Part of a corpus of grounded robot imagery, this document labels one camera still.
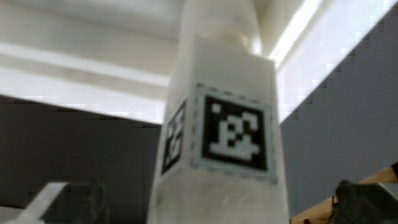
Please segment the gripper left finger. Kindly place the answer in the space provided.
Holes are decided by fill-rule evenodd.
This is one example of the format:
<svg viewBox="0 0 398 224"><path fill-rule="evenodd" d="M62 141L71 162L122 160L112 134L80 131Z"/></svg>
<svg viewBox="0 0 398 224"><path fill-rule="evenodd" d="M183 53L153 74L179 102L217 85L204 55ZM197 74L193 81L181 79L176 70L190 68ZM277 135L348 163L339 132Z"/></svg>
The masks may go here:
<svg viewBox="0 0 398 224"><path fill-rule="evenodd" d="M12 224L110 224L103 184L50 182Z"/></svg>

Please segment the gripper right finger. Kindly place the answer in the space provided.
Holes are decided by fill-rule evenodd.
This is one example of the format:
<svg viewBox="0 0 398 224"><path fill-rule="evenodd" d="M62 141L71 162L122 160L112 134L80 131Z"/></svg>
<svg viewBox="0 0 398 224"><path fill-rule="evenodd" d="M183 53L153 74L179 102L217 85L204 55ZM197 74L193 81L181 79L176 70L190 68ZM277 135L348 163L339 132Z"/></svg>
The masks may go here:
<svg viewBox="0 0 398 224"><path fill-rule="evenodd" d="M336 189L330 224L398 224L398 183L355 184Z"/></svg>

